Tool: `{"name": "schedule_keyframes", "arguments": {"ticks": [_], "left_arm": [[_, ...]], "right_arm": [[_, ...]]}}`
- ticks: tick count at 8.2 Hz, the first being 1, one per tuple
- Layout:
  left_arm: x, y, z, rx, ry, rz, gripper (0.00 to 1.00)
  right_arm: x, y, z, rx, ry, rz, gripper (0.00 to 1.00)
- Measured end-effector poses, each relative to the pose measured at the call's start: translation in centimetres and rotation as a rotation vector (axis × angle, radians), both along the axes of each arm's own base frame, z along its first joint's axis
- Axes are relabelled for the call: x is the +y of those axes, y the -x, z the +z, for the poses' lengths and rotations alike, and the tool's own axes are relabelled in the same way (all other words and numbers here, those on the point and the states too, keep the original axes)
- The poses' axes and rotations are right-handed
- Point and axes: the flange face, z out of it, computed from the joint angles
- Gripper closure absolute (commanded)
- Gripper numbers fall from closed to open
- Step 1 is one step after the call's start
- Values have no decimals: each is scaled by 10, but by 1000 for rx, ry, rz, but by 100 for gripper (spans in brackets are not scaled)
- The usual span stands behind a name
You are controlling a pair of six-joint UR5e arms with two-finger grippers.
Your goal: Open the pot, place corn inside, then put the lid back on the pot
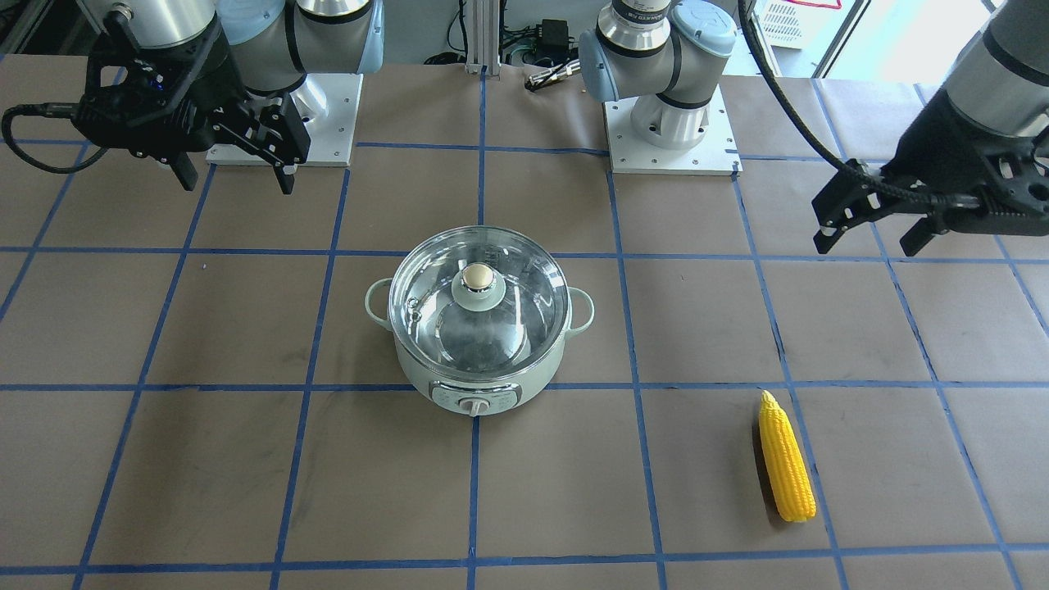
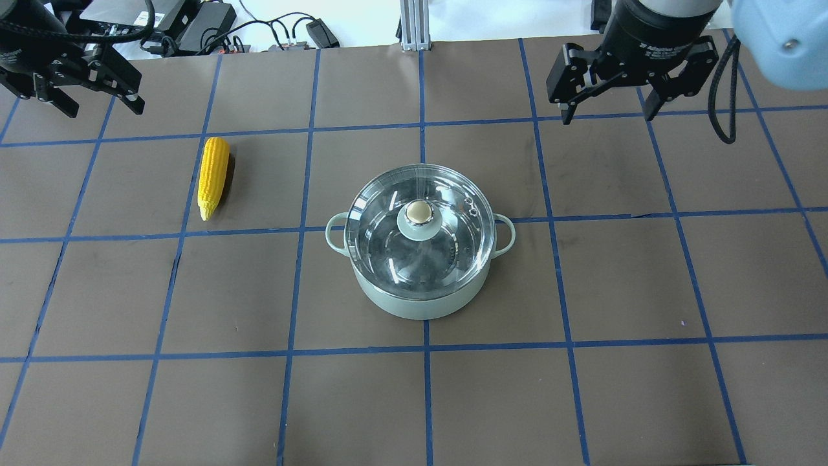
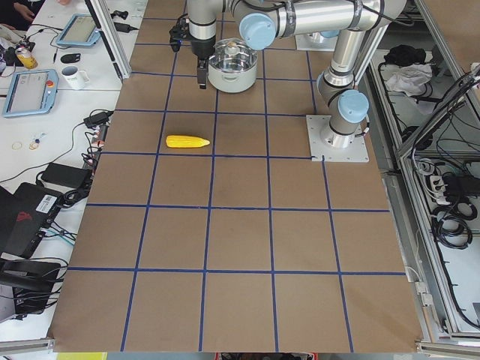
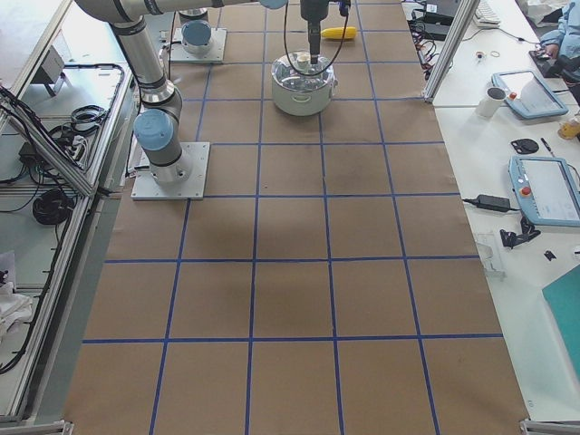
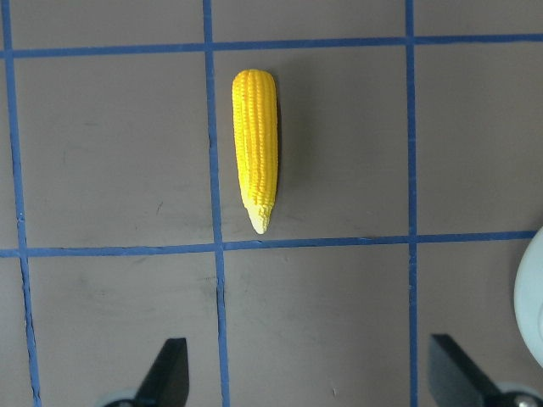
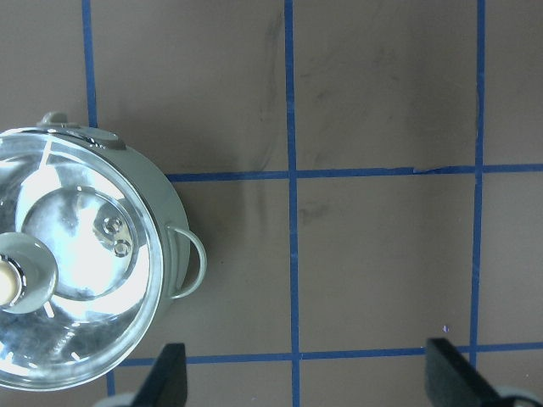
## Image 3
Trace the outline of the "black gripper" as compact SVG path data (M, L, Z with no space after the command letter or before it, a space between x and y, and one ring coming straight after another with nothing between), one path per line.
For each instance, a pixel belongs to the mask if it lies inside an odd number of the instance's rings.
M201 89L206 89L208 79L208 60L213 54L213 38L198 39L192 37L190 39L193 54L198 58L196 67L197 83Z

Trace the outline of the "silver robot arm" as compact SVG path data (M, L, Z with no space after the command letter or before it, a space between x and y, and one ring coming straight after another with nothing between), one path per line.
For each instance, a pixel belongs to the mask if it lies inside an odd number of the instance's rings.
M206 89L209 57L216 42L216 21L221 1L187 1L188 31L192 52L197 58L196 78L200 89Z
M334 42L330 65L318 76L317 88L331 113L320 136L342 149L356 137L369 103L354 86L354 67L365 34L397 19L404 1L229 1L241 37L254 50L277 38L320 34Z

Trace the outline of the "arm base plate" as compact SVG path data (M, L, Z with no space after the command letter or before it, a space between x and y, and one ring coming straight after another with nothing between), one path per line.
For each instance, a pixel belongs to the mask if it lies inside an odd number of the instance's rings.
M340 135L329 126L330 115L307 115L306 125L312 161L367 163L368 150L357 124L353 134Z
M322 31L295 36L296 49L301 51L333 52L339 31Z

